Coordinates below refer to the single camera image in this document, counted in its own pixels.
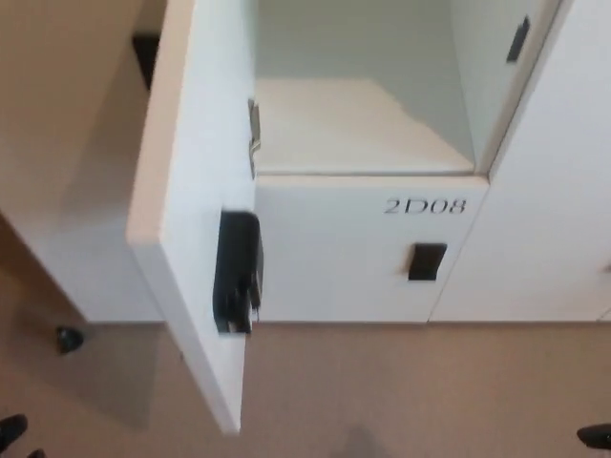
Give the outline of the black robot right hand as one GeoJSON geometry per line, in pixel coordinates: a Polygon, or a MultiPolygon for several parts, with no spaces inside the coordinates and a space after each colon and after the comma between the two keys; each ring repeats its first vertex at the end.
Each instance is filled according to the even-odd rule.
{"type": "Polygon", "coordinates": [[[577,430],[577,437],[587,448],[610,450],[611,424],[606,423],[581,427],[577,430]]]}

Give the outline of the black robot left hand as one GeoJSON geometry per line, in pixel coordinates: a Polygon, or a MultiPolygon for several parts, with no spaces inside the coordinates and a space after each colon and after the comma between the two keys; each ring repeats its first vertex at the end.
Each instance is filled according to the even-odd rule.
{"type": "Polygon", "coordinates": [[[0,421],[0,453],[4,454],[11,445],[28,430],[29,421],[25,414],[14,414],[0,421]]]}

